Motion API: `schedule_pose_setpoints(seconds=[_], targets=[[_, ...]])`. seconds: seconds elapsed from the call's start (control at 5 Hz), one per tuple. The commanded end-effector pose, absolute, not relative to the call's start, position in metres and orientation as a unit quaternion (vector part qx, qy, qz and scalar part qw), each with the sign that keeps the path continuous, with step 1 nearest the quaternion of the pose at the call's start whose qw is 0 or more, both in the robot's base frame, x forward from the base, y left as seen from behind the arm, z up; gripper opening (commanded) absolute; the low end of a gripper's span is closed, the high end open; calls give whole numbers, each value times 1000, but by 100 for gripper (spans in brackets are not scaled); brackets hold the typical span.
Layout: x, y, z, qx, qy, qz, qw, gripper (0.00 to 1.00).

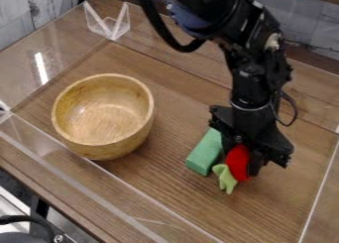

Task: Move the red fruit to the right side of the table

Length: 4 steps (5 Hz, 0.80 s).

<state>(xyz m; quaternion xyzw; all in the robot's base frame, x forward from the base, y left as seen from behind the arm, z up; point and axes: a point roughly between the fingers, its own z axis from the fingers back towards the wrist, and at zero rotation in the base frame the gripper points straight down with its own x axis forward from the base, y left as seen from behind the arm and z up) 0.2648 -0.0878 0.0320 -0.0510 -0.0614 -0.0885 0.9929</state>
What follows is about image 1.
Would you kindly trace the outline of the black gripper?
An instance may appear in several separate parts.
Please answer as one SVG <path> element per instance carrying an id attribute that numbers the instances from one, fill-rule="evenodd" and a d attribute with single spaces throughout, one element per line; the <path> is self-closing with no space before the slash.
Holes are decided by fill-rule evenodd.
<path id="1" fill-rule="evenodd" d="M 235 107 L 210 107 L 210 126 L 222 134 L 223 155 L 227 156 L 238 144 L 251 149 L 249 174 L 257 177 L 261 168 L 274 162 L 283 168 L 291 160 L 294 146 L 277 127 L 267 108 L 246 111 Z"/>

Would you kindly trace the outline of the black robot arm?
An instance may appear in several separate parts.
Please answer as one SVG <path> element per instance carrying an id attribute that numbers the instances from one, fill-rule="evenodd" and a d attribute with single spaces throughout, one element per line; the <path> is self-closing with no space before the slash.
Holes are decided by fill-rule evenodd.
<path id="1" fill-rule="evenodd" d="M 279 23 L 255 0 L 172 0 L 174 21 L 192 37 L 180 44 L 152 0 L 138 0 L 150 23 L 167 45 L 190 53 L 211 41 L 226 56 L 233 74 L 231 105 L 210 107 L 210 126 L 222 134 L 227 162 L 234 174 L 251 178 L 270 162 L 286 167 L 294 146 L 279 132 L 279 103 L 291 81 L 285 37 Z"/>

